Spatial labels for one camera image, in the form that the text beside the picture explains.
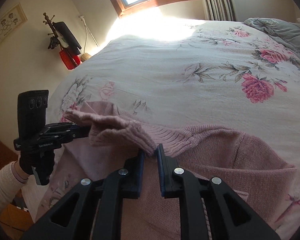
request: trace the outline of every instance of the gray blanket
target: gray blanket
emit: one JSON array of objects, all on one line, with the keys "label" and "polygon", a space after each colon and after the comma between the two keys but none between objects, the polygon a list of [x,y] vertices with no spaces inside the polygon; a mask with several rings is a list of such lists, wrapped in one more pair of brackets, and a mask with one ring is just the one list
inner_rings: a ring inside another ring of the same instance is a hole
[{"label": "gray blanket", "polygon": [[300,24],[269,18],[249,18],[244,23],[268,33],[272,39],[291,49],[300,58]]}]

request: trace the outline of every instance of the white cord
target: white cord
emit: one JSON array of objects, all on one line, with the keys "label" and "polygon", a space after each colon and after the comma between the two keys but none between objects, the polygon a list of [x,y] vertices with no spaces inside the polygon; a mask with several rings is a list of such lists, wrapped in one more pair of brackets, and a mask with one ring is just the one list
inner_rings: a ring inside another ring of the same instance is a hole
[{"label": "white cord", "polygon": [[88,39],[88,32],[87,32],[87,30],[89,31],[91,37],[93,38],[95,44],[96,44],[98,47],[99,47],[99,44],[97,43],[96,39],[93,37],[91,31],[89,30],[88,26],[86,25],[86,21],[84,20],[83,15],[80,15],[79,18],[80,18],[80,20],[82,20],[82,22],[83,22],[83,24],[84,24],[84,28],[86,29],[86,42],[85,42],[85,44],[84,44],[84,49],[83,49],[83,53],[85,53],[85,49],[86,49],[86,45],[87,45],[87,39]]},{"label": "white cord", "polygon": [[86,42],[84,43],[83,53],[86,53],[86,46],[87,46],[87,40],[88,40],[88,31],[87,31],[86,26],[84,26],[84,28],[86,29]]}]

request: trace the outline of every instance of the framed picture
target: framed picture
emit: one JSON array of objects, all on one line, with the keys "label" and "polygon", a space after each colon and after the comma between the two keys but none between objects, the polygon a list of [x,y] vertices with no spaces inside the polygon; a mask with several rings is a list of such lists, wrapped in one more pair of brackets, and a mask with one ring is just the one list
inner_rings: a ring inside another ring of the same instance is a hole
[{"label": "framed picture", "polygon": [[0,44],[19,26],[27,21],[20,3],[0,18]]}]

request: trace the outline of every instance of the white wall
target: white wall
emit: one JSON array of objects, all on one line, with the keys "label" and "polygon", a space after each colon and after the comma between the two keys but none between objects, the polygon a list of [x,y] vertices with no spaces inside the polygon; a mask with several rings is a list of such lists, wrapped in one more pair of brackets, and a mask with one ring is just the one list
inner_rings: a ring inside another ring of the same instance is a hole
[{"label": "white wall", "polygon": [[72,0],[7,0],[0,17],[18,2],[28,21],[0,46],[0,140],[11,149],[18,136],[18,94],[40,89],[49,89],[52,94],[70,72],[60,59],[60,50],[47,49],[51,30],[43,23],[42,14],[55,14],[55,22],[64,21],[81,45],[85,41],[85,30]]},{"label": "white wall", "polygon": [[[72,0],[84,15],[87,26],[99,44],[104,45],[107,34],[118,18],[110,0]],[[164,16],[204,19],[201,0],[183,1],[158,7]]]},{"label": "white wall", "polygon": [[277,18],[295,21],[293,0],[233,0],[237,21],[248,18]]},{"label": "white wall", "polygon": [[296,13],[296,20],[297,20],[298,18],[300,18],[300,9],[299,9],[298,5],[296,5],[295,3],[294,3],[294,10]]}]

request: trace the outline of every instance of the camera lens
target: camera lens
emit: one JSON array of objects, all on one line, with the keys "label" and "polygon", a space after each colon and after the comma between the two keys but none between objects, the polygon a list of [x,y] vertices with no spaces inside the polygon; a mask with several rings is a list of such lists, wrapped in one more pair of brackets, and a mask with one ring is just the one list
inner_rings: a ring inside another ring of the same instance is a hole
[{"label": "camera lens", "polygon": [[44,97],[44,98],[43,98],[43,105],[46,106],[46,105],[47,105],[47,102],[48,102],[47,97]]},{"label": "camera lens", "polygon": [[37,105],[37,108],[40,108],[40,106],[42,105],[42,97],[38,97],[38,98],[37,98],[37,103],[36,103],[36,105]]},{"label": "camera lens", "polygon": [[29,107],[30,107],[30,109],[33,109],[33,108],[34,108],[34,105],[35,105],[35,101],[34,101],[34,99],[32,98],[32,99],[30,100],[30,102],[29,102]]}]

